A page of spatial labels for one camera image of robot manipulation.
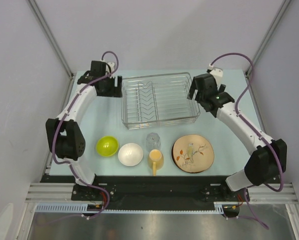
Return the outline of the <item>metal wire dish rack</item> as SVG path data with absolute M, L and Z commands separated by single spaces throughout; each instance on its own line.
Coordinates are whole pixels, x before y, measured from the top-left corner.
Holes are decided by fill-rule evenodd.
M 200 115 L 188 99 L 189 72 L 126 77 L 122 80 L 121 121 L 129 129 L 191 124 Z

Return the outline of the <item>lime green bowl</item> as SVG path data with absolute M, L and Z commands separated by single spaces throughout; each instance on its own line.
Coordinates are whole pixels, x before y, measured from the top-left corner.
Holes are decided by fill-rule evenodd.
M 95 146 L 96 152 L 102 157 L 111 157 L 119 149 L 119 142 L 114 136 L 103 136 Z

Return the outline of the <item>beige bird plate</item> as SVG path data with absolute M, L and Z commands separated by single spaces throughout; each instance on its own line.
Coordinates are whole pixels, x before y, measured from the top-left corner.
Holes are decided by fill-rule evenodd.
M 197 174 L 209 169 L 215 159 L 211 143 L 198 134 L 178 138 L 171 149 L 175 165 L 183 172 Z

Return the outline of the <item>clear glass tumbler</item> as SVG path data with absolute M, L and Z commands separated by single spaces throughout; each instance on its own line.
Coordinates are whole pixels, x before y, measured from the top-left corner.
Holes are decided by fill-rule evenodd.
M 161 149 L 161 138 L 155 133 L 151 132 L 146 136 L 145 147 L 148 152 L 152 150 L 160 150 Z

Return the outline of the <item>white bowl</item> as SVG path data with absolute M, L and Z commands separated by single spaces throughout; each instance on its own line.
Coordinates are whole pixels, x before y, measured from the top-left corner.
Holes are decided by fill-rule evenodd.
M 127 167 L 138 165 L 144 157 L 143 149 L 136 143 L 127 143 L 118 151 L 118 160 Z

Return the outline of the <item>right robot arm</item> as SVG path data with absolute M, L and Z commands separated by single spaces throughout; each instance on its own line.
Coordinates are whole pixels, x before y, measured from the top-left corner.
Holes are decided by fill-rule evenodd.
M 231 201 L 241 189 L 267 185 L 274 177 L 283 179 L 287 165 L 287 144 L 282 139 L 273 139 L 245 117 L 238 108 L 238 101 L 220 83 L 222 77 L 222 74 L 212 71 L 195 76 L 187 98 L 194 99 L 207 113 L 223 122 L 249 153 L 244 168 L 228 176 L 226 184 L 220 188 L 221 197 Z

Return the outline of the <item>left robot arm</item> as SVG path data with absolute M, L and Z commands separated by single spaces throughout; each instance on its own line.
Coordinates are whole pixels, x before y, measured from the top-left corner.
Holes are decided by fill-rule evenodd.
M 117 62 L 106 62 L 103 59 L 93 61 L 89 73 L 82 75 L 77 81 L 75 92 L 62 112 L 45 123 L 53 161 L 57 165 L 67 165 L 70 168 L 75 182 L 84 186 L 82 193 L 89 200 L 99 196 L 100 187 L 93 183 L 96 175 L 83 157 L 86 141 L 80 123 L 98 93 L 104 93 L 103 90 L 98 90 L 98 83 L 107 84 L 107 91 L 115 89 L 114 73 L 117 69 Z

